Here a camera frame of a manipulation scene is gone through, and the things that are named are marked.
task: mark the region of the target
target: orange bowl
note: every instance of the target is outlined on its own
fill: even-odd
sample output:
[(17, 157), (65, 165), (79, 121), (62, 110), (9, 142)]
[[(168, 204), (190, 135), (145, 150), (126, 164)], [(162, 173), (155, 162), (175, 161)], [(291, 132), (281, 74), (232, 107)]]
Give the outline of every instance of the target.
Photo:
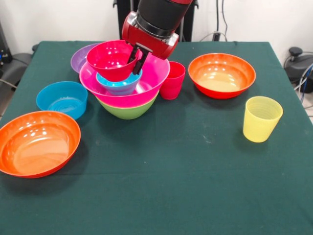
[(225, 53), (197, 57), (190, 63), (188, 72), (199, 91), (216, 99), (240, 95), (256, 78), (251, 64), (238, 56)]
[(22, 178), (52, 174), (70, 160), (80, 137), (77, 122), (63, 113), (17, 117), (0, 129), (0, 171)]

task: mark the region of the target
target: pink bowl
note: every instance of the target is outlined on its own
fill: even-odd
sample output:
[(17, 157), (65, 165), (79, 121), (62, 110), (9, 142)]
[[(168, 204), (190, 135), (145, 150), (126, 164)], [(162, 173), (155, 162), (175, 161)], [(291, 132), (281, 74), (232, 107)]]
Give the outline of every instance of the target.
[(133, 47), (124, 40), (108, 41), (93, 47), (87, 54), (87, 62), (110, 82), (120, 82), (132, 73), (141, 52), (128, 62)]
[(95, 71), (87, 62), (83, 65), (79, 73), (80, 82), (105, 104), (131, 108), (147, 103), (152, 100), (159, 91), (170, 72), (168, 60), (159, 59), (152, 54), (148, 54), (146, 62), (142, 67), (142, 77), (136, 86), (135, 91), (130, 95), (111, 95), (96, 80)]

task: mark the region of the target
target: bowl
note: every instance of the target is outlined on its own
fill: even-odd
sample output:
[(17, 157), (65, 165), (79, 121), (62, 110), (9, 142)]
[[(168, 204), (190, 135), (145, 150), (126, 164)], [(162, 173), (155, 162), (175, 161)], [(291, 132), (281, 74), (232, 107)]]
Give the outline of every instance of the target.
[(132, 94), (142, 76), (142, 70), (139, 74), (133, 74), (122, 82), (110, 82), (102, 77), (99, 73), (96, 75), (98, 83), (103, 86), (112, 95), (128, 95)]
[(58, 111), (78, 119), (86, 111), (88, 91), (77, 82), (63, 81), (50, 84), (37, 95), (41, 110)]
[(83, 48), (80, 48), (78, 51), (76, 51), (73, 54), (70, 60), (70, 65), (72, 66), (72, 69), (75, 72), (79, 73), (80, 69), (82, 68), (82, 66), (87, 60), (86, 57), (87, 57), (88, 52), (98, 44), (99, 43), (95, 43), (95, 44), (85, 46)]
[(202, 93), (216, 99), (240, 95), (256, 78), (252, 65), (238, 56), (225, 53), (197, 57), (190, 63), (188, 72)]
[(28, 113), (0, 129), (0, 171), (40, 178), (61, 169), (76, 151), (81, 132), (70, 116), (55, 111)]
[(93, 47), (87, 54), (87, 62), (110, 82), (121, 82), (131, 75), (140, 51), (133, 61), (128, 59), (133, 47), (124, 40), (108, 41)]
[(131, 120), (131, 119), (140, 117), (146, 111), (148, 111), (148, 109), (153, 105), (154, 101), (156, 100), (157, 94), (155, 95), (155, 97), (152, 98), (152, 100), (148, 101), (147, 103), (137, 106), (137, 107), (131, 107), (131, 108), (114, 107), (114, 106), (101, 102), (99, 99), (98, 100), (100, 104), (112, 115), (120, 119)]
[(162, 60), (149, 53), (142, 67), (142, 77), (133, 94), (130, 95), (111, 95), (97, 82), (97, 71), (88, 63), (83, 65), (79, 78), (83, 86), (105, 104), (120, 108), (130, 108), (140, 106), (153, 99), (169, 72), (170, 63), (167, 59)]

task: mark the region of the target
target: plastic cup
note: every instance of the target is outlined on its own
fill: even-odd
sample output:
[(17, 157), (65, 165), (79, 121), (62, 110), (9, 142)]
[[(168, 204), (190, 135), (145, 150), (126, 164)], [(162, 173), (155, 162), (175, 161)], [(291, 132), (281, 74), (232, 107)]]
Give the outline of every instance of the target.
[(255, 96), (246, 102), (244, 136), (256, 143), (266, 141), (283, 115), (282, 106), (265, 96)]
[(170, 73), (160, 88), (162, 98), (168, 100), (178, 97), (186, 74), (186, 69), (181, 63), (170, 61), (170, 67)]

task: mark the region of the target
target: bowl rim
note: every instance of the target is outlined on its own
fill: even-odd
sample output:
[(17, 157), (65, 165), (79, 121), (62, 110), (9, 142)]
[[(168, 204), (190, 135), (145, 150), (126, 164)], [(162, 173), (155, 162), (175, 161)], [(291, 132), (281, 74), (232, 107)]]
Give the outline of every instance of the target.
[[(258, 98), (262, 98), (262, 99), (267, 99), (267, 100), (270, 100), (271, 102), (275, 103), (278, 107), (279, 107), (279, 111), (280, 111), (280, 114), (279, 116), (275, 117), (275, 118), (272, 118), (272, 119), (265, 119), (265, 118), (262, 118), (262, 117), (258, 117), (256, 116), (255, 114), (253, 114), (251, 112), (251, 110), (249, 109), (248, 105), (250, 102), (252, 102), (254, 99), (258, 99)], [(261, 120), (261, 121), (266, 121), (266, 122), (273, 122), (273, 121), (277, 121), (279, 120), (283, 114), (284, 114), (284, 109), (283, 109), (283, 106), (275, 99), (271, 98), (271, 97), (268, 97), (268, 96), (263, 96), (263, 95), (257, 95), (257, 96), (253, 96), (251, 98), (249, 98), (246, 103), (245, 103), (245, 111), (247, 111), (249, 114), (251, 114), (254, 118), (256, 118), (257, 120)]]
[(85, 48), (87, 48), (87, 47), (93, 46), (92, 48), (94, 48), (96, 45), (98, 45), (98, 44), (100, 44), (100, 43), (93, 43), (93, 44), (89, 44), (89, 45), (87, 45), (87, 46), (84, 46), (84, 47), (78, 49), (78, 50), (72, 55), (72, 57), (71, 57), (71, 59), (70, 59), (70, 65), (71, 65), (72, 69), (73, 69), (75, 72), (79, 73), (79, 71), (76, 71), (76, 70), (74, 69), (74, 67), (73, 67), (73, 61), (74, 61), (75, 55), (78, 54), (81, 50), (83, 50), (83, 49), (85, 49)]
[[(133, 82), (131, 82), (131, 83), (129, 83), (129, 84), (127, 84), (127, 85), (124, 85), (124, 86), (117, 86), (117, 87), (125, 87), (125, 86), (130, 86), (130, 85), (133, 85), (133, 84), (137, 84), (138, 82), (139, 82), (139, 80), (141, 79), (141, 77), (142, 77), (142, 70), (140, 70), (140, 73), (138, 74), (138, 77), (136, 78), (136, 80), (135, 81), (133, 81)], [(104, 88), (106, 88), (106, 87), (108, 87), (108, 88), (113, 88), (113, 87), (115, 87), (115, 86), (108, 86), (108, 85), (105, 85), (105, 84), (103, 84), (103, 83), (101, 83), (100, 81), (99, 81), (99, 76), (100, 77), (102, 77), (101, 75), (100, 75), (100, 73), (98, 73), (97, 72), (97, 74), (96, 74), (96, 80), (97, 80), (97, 82), (101, 85), (101, 86), (103, 86)]]
[[(95, 48), (98, 47), (98, 46), (102, 46), (103, 44), (107, 44), (107, 43), (116, 43), (116, 42), (125, 42), (126, 45), (131, 46), (131, 45), (128, 44), (125, 40), (112, 40), (112, 41), (105, 41), (105, 42), (99, 43), (99, 44), (96, 45), (95, 47), (91, 48), (90, 51), (88, 51), (88, 53), (87, 53), (87, 55), (86, 55), (86, 62), (88, 62), (88, 64), (89, 64), (90, 66), (92, 66), (93, 68), (95, 68), (95, 69), (97, 69), (97, 70), (115, 70), (116, 68), (112, 68), (112, 67), (110, 67), (110, 68), (102, 68), (102, 67), (98, 67), (98, 66), (93, 65), (92, 63), (89, 62), (88, 55), (89, 55), (89, 53), (90, 53), (93, 49), (95, 49)], [(119, 69), (120, 69), (120, 68), (124, 68), (124, 67), (128, 66), (129, 64), (134, 64), (134, 63), (136, 63), (137, 60), (139, 59), (139, 56), (140, 56), (140, 55), (141, 55), (141, 54), (140, 54), (140, 51), (139, 51), (139, 52), (138, 52), (138, 55), (135, 56), (135, 59), (134, 59), (134, 60), (132, 60), (131, 62), (129, 62), (129, 63), (125, 64), (125, 65), (122, 65), (121, 67), (118, 67), (118, 68), (119, 68)]]
[(158, 87), (158, 86), (160, 86), (160, 85), (163, 84), (163, 82), (164, 82), (164, 81), (166, 80), (166, 78), (168, 77), (168, 75), (169, 75), (169, 73), (170, 73), (170, 69), (171, 69), (170, 62), (168, 61), (168, 59), (165, 59), (164, 61), (167, 63), (167, 65), (168, 65), (168, 67), (169, 67), (169, 70), (168, 70), (166, 76), (164, 77), (164, 79), (162, 80), (162, 82), (160, 82), (160, 84), (158, 84), (158, 85), (155, 85), (155, 86), (152, 87), (150, 90), (147, 90), (147, 91), (144, 91), (144, 92), (138, 93), (138, 94), (128, 94), (128, 95), (107, 95), (107, 94), (106, 94), (106, 95), (104, 95), (104, 94), (101, 94), (101, 93), (98, 93), (98, 92), (93, 91), (92, 89), (90, 89), (89, 87), (87, 87), (87, 86), (85, 85), (85, 83), (82, 81), (81, 71), (83, 70), (83, 68), (85, 68), (86, 66), (89, 66), (90, 68), (93, 69), (93, 67), (90, 66), (90, 64), (89, 64), (87, 61), (86, 61), (86, 62), (84, 63), (84, 65), (82, 66), (82, 69), (81, 69), (81, 71), (80, 71), (80, 73), (79, 73), (79, 80), (80, 80), (81, 84), (82, 84), (88, 91), (90, 91), (93, 95), (99, 95), (99, 96), (105, 96), (105, 97), (126, 97), (126, 96), (127, 96), (127, 97), (132, 97), (132, 96), (135, 96), (135, 95), (144, 94), (144, 93), (146, 93), (146, 92), (149, 92), (149, 91), (151, 91), (151, 90), (155, 89), (156, 87)]
[(149, 101), (145, 102), (144, 104), (141, 104), (141, 105), (139, 105), (139, 106), (134, 106), (134, 107), (127, 107), (127, 108), (112, 106), (112, 105), (109, 105), (109, 104), (106, 104), (106, 103), (102, 102), (98, 97), (96, 97), (96, 98), (97, 98), (97, 100), (100, 102), (100, 104), (104, 104), (105, 106), (108, 106), (109, 108), (123, 109), (123, 110), (126, 110), (126, 109), (127, 109), (127, 110), (131, 110), (131, 109), (140, 108), (140, 107), (143, 107), (143, 106), (149, 104), (150, 102), (152, 102), (153, 100), (155, 100), (155, 99), (157, 98), (157, 95), (159, 94), (159, 92), (160, 92), (160, 91), (158, 91), (158, 92), (156, 93), (156, 95), (153, 96), (152, 99), (150, 99)]
[(77, 142), (76, 146), (74, 147), (73, 151), (71, 151), (71, 152), (67, 155), (66, 159), (65, 159), (62, 163), (60, 163), (60, 164), (58, 164), (57, 166), (52, 167), (52, 168), (50, 168), (50, 169), (46, 169), (45, 171), (38, 172), (38, 173), (36, 173), (36, 174), (15, 174), (15, 173), (8, 172), (8, 171), (3, 170), (3, 169), (0, 168), (0, 171), (1, 171), (1, 172), (5, 173), (5, 174), (8, 174), (8, 175), (11, 175), (11, 176), (22, 177), (22, 178), (23, 178), (23, 177), (33, 177), (33, 176), (34, 176), (34, 177), (38, 176), (37, 178), (39, 178), (39, 177), (44, 177), (44, 176), (47, 176), (47, 175), (45, 175), (45, 173), (48, 173), (48, 172), (50, 172), (50, 171), (52, 171), (52, 170), (54, 170), (54, 169), (58, 169), (61, 165), (63, 165), (64, 163), (67, 163), (67, 161), (70, 160), (70, 158), (71, 158), (71, 157), (74, 155), (74, 153), (77, 151), (77, 148), (78, 148), (78, 146), (79, 146), (79, 144), (80, 144), (81, 137), (82, 137), (82, 133), (81, 133), (80, 126), (79, 126), (78, 123), (75, 121), (75, 119), (73, 119), (70, 115), (67, 115), (67, 114), (61, 113), (61, 112), (57, 112), (57, 111), (46, 111), (46, 110), (44, 110), (44, 111), (34, 111), (34, 112), (30, 112), (30, 113), (26, 113), (26, 114), (17, 116), (16, 118), (14, 118), (14, 119), (10, 120), (8, 123), (6, 123), (2, 128), (0, 128), (0, 132), (1, 132), (6, 126), (10, 125), (12, 122), (14, 122), (14, 121), (16, 121), (16, 120), (18, 120), (18, 119), (20, 119), (20, 118), (22, 118), (22, 117), (31, 116), (31, 115), (36, 114), (36, 113), (46, 113), (46, 114), (49, 114), (49, 113), (56, 113), (56, 114), (59, 114), (59, 115), (67, 116), (67, 117), (71, 120), (72, 124), (74, 124), (75, 127), (76, 127), (77, 130), (78, 130), (78, 142)]
[(65, 84), (65, 83), (67, 83), (67, 84), (73, 84), (74, 86), (77, 86), (77, 85), (78, 85), (79, 87), (81, 87), (81, 88), (84, 89), (84, 93), (85, 93), (85, 94), (84, 94), (84, 95), (85, 95), (84, 100), (83, 100), (82, 103), (81, 103), (79, 106), (77, 106), (75, 109), (77, 109), (77, 108), (83, 106), (85, 103), (87, 103), (88, 91), (87, 91), (87, 89), (86, 89), (81, 83), (79, 83), (79, 82), (74, 82), (74, 81), (60, 81), (60, 82), (51, 83), (51, 84), (45, 86), (43, 89), (41, 89), (41, 90), (38, 92), (38, 94), (37, 94), (37, 96), (36, 96), (36, 105), (37, 105), (37, 107), (38, 107), (40, 110), (42, 110), (42, 111), (48, 111), (48, 110), (46, 110), (46, 109), (43, 109), (43, 108), (38, 104), (39, 96), (42, 95), (42, 94), (45, 92), (45, 90), (48, 89), (48, 87), (51, 87), (51, 86), (54, 86), (54, 85), (57, 85), (57, 84), (60, 84), (60, 83), (62, 83), (62, 84)]
[[(250, 66), (250, 67), (252, 68), (252, 71), (253, 71), (253, 80), (252, 80), (252, 82), (249, 83), (248, 85), (246, 85), (245, 87), (240, 88), (240, 90), (238, 90), (238, 91), (232, 91), (232, 92), (222, 92), (222, 91), (212, 90), (212, 89), (208, 89), (207, 87), (201, 86), (201, 85), (200, 85), (198, 82), (196, 82), (196, 81), (194, 80), (194, 78), (191, 76), (191, 74), (190, 74), (190, 67), (191, 67), (191, 64), (194, 63), (195, 60), (197, 60), (197, 59), (199, 59), (199, 58), (201, 58), (201, 57), (203, 57), (203, 56), (206, 56), (206, 55), (227, 55), (227, 56), (231, 56), (231, 57), (238, 58), (239, 60), (245, 62), (246, 64), (248, 64), (248, 66)], [(202, 88), (204, 88), (204, 89), (207, 89), (207, 90), (209, 90), (209, 91), (220, 92), (220, 93), (226, 93), (226, 94), (227, 94), (227, 93), (234, 93), (234, 92), (242, 92), (242, 91), (248, 89), (249, 87), (251, 87), (252, 84), (253, 84), (253, 83), (255, 82), (255, 80), (256, 80), (256, 72), (255, 72), (255, 69), (254, 69), (254, 67), (253, 67), (247, 60), (245, 60), (245, 59), (243, 59), (243, 58), (241, 58), (241, 57), (239, 57), (239, 56), (233, 55), (233, 54), (229, 54), (229, 53), (219, 53), (219, 52), (207, 53), (207, 54), (203, 54), (203, 55), (200, 55), (200, 56), (194, 58), (194, 59), (190, 62), (189, 66), (188, 66), (188, 74), (189, 74), (189, 77), (191, 78), (191, 80), (192, 80), (195, 84), (197, 84), (198, 86), (200, 86), (200, 87), (202, 87)]]

